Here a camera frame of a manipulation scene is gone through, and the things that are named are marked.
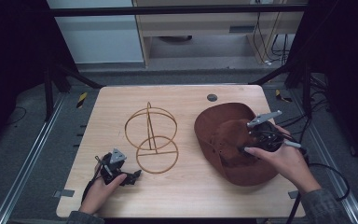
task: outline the aluminum rail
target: aluminum rail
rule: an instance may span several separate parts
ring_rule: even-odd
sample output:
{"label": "aluminum rail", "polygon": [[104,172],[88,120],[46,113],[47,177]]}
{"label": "aluminum rail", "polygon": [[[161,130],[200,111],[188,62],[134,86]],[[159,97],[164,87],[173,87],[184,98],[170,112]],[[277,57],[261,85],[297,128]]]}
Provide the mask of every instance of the aluminum rail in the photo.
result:
{"label": "aluminum rail", "polygon": [[[298,95],[298,93],[292,90],[289,91],[294,96],[294,102],[296,103],[298,109],[302,113],[304,113],[304,110],[300,103],[301,102],[300,96]],[[322,162],[339,171],[337,164],[334,162],[333,158],[328,152],[328,149],[324,144],[324,141],[320,136],[318,129],[315,127],[313,123],[310,124],[310,136],[314,140],[314,143],[318,148],[317,151],[319,156],[321,157]],[[337,178],[337,176],[333,172],[328,171],[327,173],[338,195],[343,195],[346,191],[345,182],[341,178]],[[358,224],[358,202],[356,201],[352,192],[350,192],[348,197],[342,201],[342,205],[344,206],[344,209],[347,212],[348,217],[351,219],[351,222]]]}
{"label": "aluminum rail", "polygon": [[66,95],[64,93],[59,94],[55,105],[55,112],[53,113],[51,119],[44,123],[39,135],[34,141],[34,145],[28,153],[28,156],[16,177],[16,180],[11,186],[6,198],[2,202],[0,206],[0,224],[7,223],[11,212],[13,211],[13,208],[17,203],[17,200],[20,198],[20,195],[25,187],[25,184],[27,183],[29,175],[33,171],[34,165],[36,164],[39,154],[48,139],[48,135],[58,115],[61,112],[65,96]]}
{"label": "aluminum rail", "polygon": [[35,16],[85,17],[124,16],[155,14],[199,14],[241,12],[298,12],[309,8],[308,4],[261,4],[261,5],[214,5],[214,6],[169,6],[169,7],[95,7],[53,8],[25,10]]}

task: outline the finger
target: finger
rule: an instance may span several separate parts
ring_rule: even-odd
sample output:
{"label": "finger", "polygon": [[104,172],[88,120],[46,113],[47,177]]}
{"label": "finger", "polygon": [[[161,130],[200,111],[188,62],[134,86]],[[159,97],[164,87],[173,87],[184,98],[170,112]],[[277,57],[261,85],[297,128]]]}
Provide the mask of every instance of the finger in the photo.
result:
{"label": "finger", "polygon": [[258,147],[246,147],[245,151],[248,152],[251,155],[256,156],[257,158],[260,158],[261,160],[268,160],[269,159],[269,153],[264,149],[258,148]]}
{"label": "finger", "polygon": [[277,128],[281,133],[286,133],[288,135],[290,135],[289,131],[287,131],[286,129],[284,129],[283,127],[276,125],[275,124],[275,128]]}
{"label": "finger", "polygon": [[126,174],[118,175],[112,182],[110,182],[107,186],[111,190],[115,190],[118,186],[126,179]]}

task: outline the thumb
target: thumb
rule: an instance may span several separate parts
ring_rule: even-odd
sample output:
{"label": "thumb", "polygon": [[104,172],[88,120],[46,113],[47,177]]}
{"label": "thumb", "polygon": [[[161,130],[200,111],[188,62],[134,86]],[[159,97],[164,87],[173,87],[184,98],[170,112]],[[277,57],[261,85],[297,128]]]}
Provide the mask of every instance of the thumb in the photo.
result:
{"label": "thumb", "polygon": [[245,151],[261,160],[268,161],[269,160],[269,152],[263,150],[259,147],[246,147]]}
{"label": "thumb", "polygon": [[107,187],[112,191],[115,190],[126,179],[126,177],[126,174],[118,175],[112,182],[107,185]]}

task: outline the wrist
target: wrist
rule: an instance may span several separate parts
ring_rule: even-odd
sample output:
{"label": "wrist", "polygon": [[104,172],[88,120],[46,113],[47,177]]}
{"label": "wrist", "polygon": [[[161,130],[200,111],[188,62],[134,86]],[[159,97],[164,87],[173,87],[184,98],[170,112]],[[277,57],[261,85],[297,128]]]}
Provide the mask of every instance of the wrist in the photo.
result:
{"label": "wrist", "polygon": [[295,183],[295,185],[301,195],[322,188],[318,181],[316,181],[316,179],[313,177],[307,179],[306,181],[302,181],[301,183]]}
{"label": "wrist", "polygon": [[94,215],[94,211],[90,208],[88,208],[87,206],[85,206],[84,204],[82,204],[80,207],[79,207],[79,212],[82,212],[82,213],[86,213],[86,214],[89,214],[89,215]]}

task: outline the copper wire frame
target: copper wire frame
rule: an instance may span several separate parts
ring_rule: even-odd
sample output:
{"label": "copper wire frame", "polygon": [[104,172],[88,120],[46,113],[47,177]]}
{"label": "copper wire frame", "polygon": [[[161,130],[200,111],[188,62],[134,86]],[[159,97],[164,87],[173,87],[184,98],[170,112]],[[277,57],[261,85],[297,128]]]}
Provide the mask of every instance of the copper wire frame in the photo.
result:
{"label": "copper wire frame", "polygon": [[[150,111],[151,109],[156,109],[156,110],[160,110],[160,111],[163,111],[163,112],[153,112],[153,111]],[[170,138],[170,137],[167,137],[167,136],[164,136],[164,135],[154,135],[154,130],[153,130],[153,125],[152,125],[152,120],[150,118],[150,114],[157,114],[157,115],[161,115],[161,116],[165,116],[169,119],[171,119],[173,121],[173,123],[175,124],[175,132],[173,134],[173,136]],[[127,127],[128,127],[128,124],[130,123],[130,121],[136,117],[139,117],[139,116],[142,116],[142,115],[146,115],[146,124],[147,124],[147,138],[139,145],[139,146],[136,146],[129,138],[128,136],[128,133],[127,133]],[[173,166],[176,164],[176,162],[178,161],[178,157],[179,157],[179,150],[178,150],[178,147],[177,145],[173,142],[173,138],[176,136],[176,133],[177,133],[177,129],[178,129],[178,125],[177,125],[177,122],[174,118],[174,116],[167,110],[165,109],[162,109],[162,108],[159,108],[159,107],[152,107],[152,105],[150,104],[150,102],[147,103],[147,108],[144,108],[144,109],[141,109],[141,110],[138,110],[136,111],[132,116],[130,116],[130,118],[127,120],[126,122],[126,125],[124,127],[124,130],[125,130],[125,134],[126,134],[126,138],[127,140],[130,142],[130,144],[134,147],[137,148],[136,150],[136,161],[138,162],[138,165],[146,172],[150,173],[150,174],[162,174],[162,173],[165,173],[169,170],[171,170],[173,168]],[[156,138],[165,138],[167,140],[169,140],[166,144],[158,147],[157,144],[156,144]],[[147,147],[143,147],[144,143],[145,142],[148,142],[148,148]],[[159,149],[163,148],[163,147],[166,147],[168,144],[172,143],[176,150],[175,151],[166,151],[166,152],[158,152]],[[148,153],[148,154],[140,154],[140,151],[141,150],[150,150],[150,151],[154,151],[154,153]],[[175,157],[175,160],[174,162],[172,163],[171,166],[169,166],[168,168],[164,169],[164,170],[161,170],[161,171],[152,171],[152,170],[149,170],[147,168],[145,168],[141,162],[139,161],[139,158],[142,157],[142,156],[153,156],[153,155],[160,155],[160,154],[168,154],[168,153],[176,153],[176,157]]]}

